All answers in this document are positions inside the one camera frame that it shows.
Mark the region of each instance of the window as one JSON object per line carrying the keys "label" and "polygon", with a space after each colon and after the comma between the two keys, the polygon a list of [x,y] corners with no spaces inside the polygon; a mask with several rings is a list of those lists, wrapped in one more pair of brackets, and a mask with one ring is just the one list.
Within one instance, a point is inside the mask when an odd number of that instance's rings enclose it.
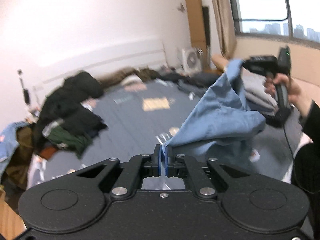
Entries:
{"label": "window", "polygon": [[237,33],[320,42],[320,0],[230,0]]}

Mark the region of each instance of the gray bedspread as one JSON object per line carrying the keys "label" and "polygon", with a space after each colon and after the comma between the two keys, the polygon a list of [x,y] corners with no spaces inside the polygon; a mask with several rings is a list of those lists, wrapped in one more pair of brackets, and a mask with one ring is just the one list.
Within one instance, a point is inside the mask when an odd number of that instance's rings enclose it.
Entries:
{"label": "gray bedspread", "polygon": [[[199,98],[190,100],[175,84],[164,86],[150,82],[146,85],[147,90],[138,92],[128,92],[118,87],[106,93],[98,102],[94,113],[101,116],[109,129],[100,132],[81,160],[78,160],[74,153],[59,151],[47,162],[34,161],[29,171],[29,186],[65,175],[70,169],[79,170],[111,157],[127,162],[134,155],[152,154],[155,145],[159,144],[156,136],[162,138],[162,134],[167,134],[172,137],[169,129],[181,127]],[[144,98],[167,98],[170,108],[144,111]],[[301,135],[297,111],[288,120],[286,128],[291,147],[295,150]],[[254,147],[261,156],[260,160],[254,163],[256,171],[281,179],[291,163],[291,154],[283,130],[266,126],[265,130],[254,138]],[[184,188],[184,184],[178,178],[147,178],[143,188],[179,189]]]}

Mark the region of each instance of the white headboard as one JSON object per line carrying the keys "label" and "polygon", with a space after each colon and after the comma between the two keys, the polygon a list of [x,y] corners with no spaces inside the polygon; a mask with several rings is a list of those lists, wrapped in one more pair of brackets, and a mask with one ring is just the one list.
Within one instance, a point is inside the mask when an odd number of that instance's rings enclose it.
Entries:
{"label": "white headboard", "polygon": [[161,40],[143,39],[117,44],[44,66],[41,68],[41,82],[34,86],[34,93],[42,105],[46,95],[79,70],[85,70],[97,78],[123,67],[139,68],[146,65],[152,69],[167,66]]}

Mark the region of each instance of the human hand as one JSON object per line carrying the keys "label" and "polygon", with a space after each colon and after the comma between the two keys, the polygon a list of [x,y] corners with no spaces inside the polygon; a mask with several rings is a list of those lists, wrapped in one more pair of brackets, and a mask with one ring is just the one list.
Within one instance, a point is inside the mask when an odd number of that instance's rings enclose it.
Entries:
{"label": "human hand", "polygon": [[312,99],[305,93],[301,87],[291,78],[284,74],[277,74],[275,79],[267,78],[264,83],[265,92],[272,97],[276,94],[275,85],[285,84],[288,90],[288,100],[293,103],[299,110],[302,117],[308,116],[310,108],[312,106]]}

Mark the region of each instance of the beige curtain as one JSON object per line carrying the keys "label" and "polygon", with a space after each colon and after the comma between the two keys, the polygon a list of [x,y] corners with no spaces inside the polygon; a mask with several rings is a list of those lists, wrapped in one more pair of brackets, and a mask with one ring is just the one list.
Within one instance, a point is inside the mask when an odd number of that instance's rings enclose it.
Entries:
{"label": "beige curtain", "polygon": [[230,0],[212,0],[222,55],[231,59],[236,48],[236,33]]}

